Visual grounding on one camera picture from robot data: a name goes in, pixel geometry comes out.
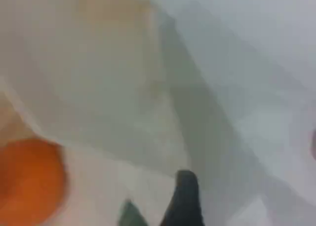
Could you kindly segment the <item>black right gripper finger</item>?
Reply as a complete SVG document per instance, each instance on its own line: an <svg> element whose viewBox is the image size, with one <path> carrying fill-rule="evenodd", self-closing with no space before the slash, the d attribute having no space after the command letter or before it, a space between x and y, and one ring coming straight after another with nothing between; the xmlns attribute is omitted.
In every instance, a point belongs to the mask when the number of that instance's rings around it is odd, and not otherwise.
<svg viewBox="0 0 316 226"><path fill-rule="evenodd" d="M162 226L204 225L198 179L190 170L179 170L173 196L160 223Z"/></svg>

